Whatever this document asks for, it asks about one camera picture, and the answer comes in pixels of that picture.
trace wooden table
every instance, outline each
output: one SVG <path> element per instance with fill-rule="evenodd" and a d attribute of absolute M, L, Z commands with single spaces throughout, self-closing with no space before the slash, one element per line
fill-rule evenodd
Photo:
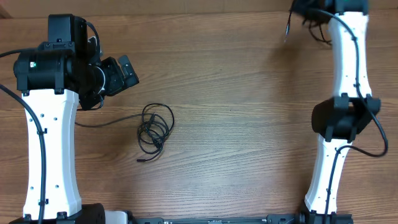
<path fill-rule="evenodd" d="M 398 11 L 373 11 L 368 73 L 382 99 L 380 121 L 390 152 L 351 152 L 338 211 L 356 223 L 396 223 L 398 210 Z M 132 210 L 137 217 L 254 217 L 292 213 L 306 194 L 317 153 L 312 108 L 331 96 L 333 57 L 287 13 L 89 17 L 105 57 L 128 55 L 140 84 L 79 112 L 86 124 L 169 105 L 176 125 L 162 157 L 139 164 L 139 119 L 75 129 L 76 176 L 83 203 Z M 47 40 L 46 19 L 0 20 L 0 52 Z M 12 65 L 0 59 L 0 83 L 16 91 Z M 24 110 L 0 93 L 0 222 L 22 215 L 28 179 Z M 382 147 L 374 124 L 356 146 Z"/>

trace wooden tabletop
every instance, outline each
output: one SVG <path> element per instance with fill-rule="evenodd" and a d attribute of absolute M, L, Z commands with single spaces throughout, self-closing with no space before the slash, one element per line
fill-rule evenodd
<path fill-rule="evenodd" d="M 254 217 L 296 211 L 310 185 L 317 153 L 313 107 L 331 96 L 333 57 L 287 13 L 88 17 L 103 58 L 130 58 L 140 84 L 79 112 L 85 124 L 140 113 L 165 103 L 175 129 L 162 156 L 137 163 L 133 118 L 97 129 L 75 128 L 76 177 L 83 203 L 131 210 L 137 217 Z M 398 215 L 398 11 L 370 13 L 367 58 L 378 114 L 389 138 L 386 157 L 350 152 L 338 212 L 356 223 L 396 223 Z M 0 52 L 47 40 L 46 19 L 0 20 Z M 12 66 L 0 59 L 0 83 L 16 91 Z M 0 93 L 0 222 L 22 215 L 28 180 L 25 114 Z M 159 109 L 157 113 L 168 114 Z M 382 150 L 371 123 L 354 143 Z"/>

